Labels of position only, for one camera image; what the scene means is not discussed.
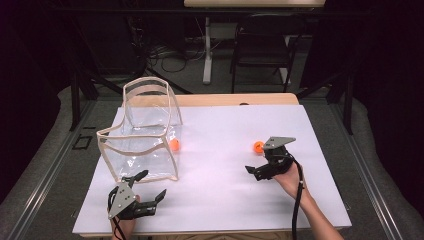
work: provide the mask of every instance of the table leg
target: table leg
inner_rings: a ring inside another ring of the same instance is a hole
[[[203,84],[211,83],[212,72],[212,52],[211,52],[211,35],[210,35],[210,22],[209,17],[206,17],[205,23],[205,68],[203,71]]]
[[[289,41],[290,41],[290,36],[286,36],[284,38],[285,42],[286,42],[286,46],[289,45]],[[287,76],[287,68],[280,68],[280,75],[281,75],[281,79],[283,80],[283,83],[285,83],[286,81],[289,81],[288,86],[290,86],[290,79],[286,79]]]

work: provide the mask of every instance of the orange ball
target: orange ball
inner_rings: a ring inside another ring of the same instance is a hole
[[[257,141],[255,142],[255,144],[253,144],[253,151],[255,151],[256,153],[263,153],[264,150],[262,149],[262,147],[264,146],[264,143],[261,141]]]
[[[178,139],[173,138],[171,141],[169,141],[169,147],[172,151],[178,151],[180,150],[180,142]]]

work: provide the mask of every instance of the chair leg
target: chair leg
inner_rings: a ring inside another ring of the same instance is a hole
[[[234,64],[232,67],[233,76],[231,79],[231,93],[234,93],[234,85],[236,83],[236,65]]]
[[[283,92],[287,91],[287,86],[289,85],[289,79],[290,79],[290,74],[291,74],[291,67],[287,68],[287,75],[286,75],[286,79],[284,81],[284,89]]]
[[[231,56],[230,73],[233,73],[235,62],[236,62],[236,50],[234,50],[233,56]]]
[[[353,76],[347,77],[345,103],[343,108],[343,125],[349,135],[353,135],[352,131],[352,98],[353,98]]]

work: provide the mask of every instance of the cable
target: cable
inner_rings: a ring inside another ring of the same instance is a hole
[[[204,34],[203,34],[203,31],[202,31],[202,28],[200,27],[200,24],[199,24],[199,21],[197,20],[197,18],[195,18],[195,20],[196,20],[196,24],[197,24],[197,27],[198,27],[198,29],[199,29],[199,32],[200,32],[200,34],[201,34],[201,39],[203,39],[203,43],[204,43],[204,39],[205,39],[205,36],[204,36]],[[180,69],[177,69],[177,70],[174,70],[174,71],[171,71],[171,70],[168,70],[168,69],[166,69],[165,68],[165,66],[164,66],[164,62],[165,62],[165,60],[166,59],[168,59],[168,58],[171,58],[171,57],[164,57],[164,58],[159,58],[159,55],[160,54],[166,54],[166,53],[173,53],[173,52],[163,52],[163,53],[157,53],[156,54],[156,59],[157,60],[159,60],[159,59],[161,59],[162,61],[161,61],[161,68],[162,68],[162,70],[163,71],[165,71],[165,72],[168,72],[168,73],[176,73],[176,72],[180,72],[180,71],[182,71],[182,70],[184,70],[185,68],[186,68],[186,66],[187,66],[187,61],[196,61],[196,60],[200,60],[203,56],[204,56],[204,54],[205,54],[205,52],[206,52],[206,50],[205,50],[205,48],[203,47],[203,51],[202,51],[202,54],[199,56],[199,57],[196,57],[198,54],[199,54],[199,52],[200,52],[200,50],[201,50],[201,46],[197,49],[197,51],[195,52],[195,54],[193,55],[193,56],[191,56],[191,57],[186,57],[186,56],[183,56],[183,60],[184,60],[184,64],[183,64],[183,66],[180,68]]]
[[[299,212],[300,199],[302,198],[302,190],[303,190],[303,171],[299,162],[297,162],[296,159],[294,158],[293,158],[293,161],[296,163],[297,169],[299,172],[299,185],[297,187],[296,201],[294,204],[293,217],[292,217],[292,237],[293,237],[293,240],[296,240],[297,239],[297,230],[296,230],[297,215]]]
[[[115,187],[109,194],[109,200],[107,202],[108,210],[111,209],[113,201],[115,201],[117,191],[118,191],[118,187]],[[115,235],[115,237],[118,238],[119,240],[126,240],[125,234],[122,231],[121,227],[119,226],[119,222],[121,220],[119,218],[118,218],[118,220],[116,220],[116,217],[113,217],[112,220],[113,220],[113,223],[115,224],[115,229],[113,230],[113,234]],[[118,237],[118,235],[116,235],[116,230],[118,230],[118,232],[121,234],[122,238],[120,238],[120,237]]]

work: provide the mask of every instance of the clear plastic bag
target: clear plastic bag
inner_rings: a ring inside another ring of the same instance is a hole
[[[169,84],[157,77],[126,84],[123,108],[120,124],[97,132],[100,152],[115,180],[143,170],[149,174],[141,182],[178,180],[182,118]]]

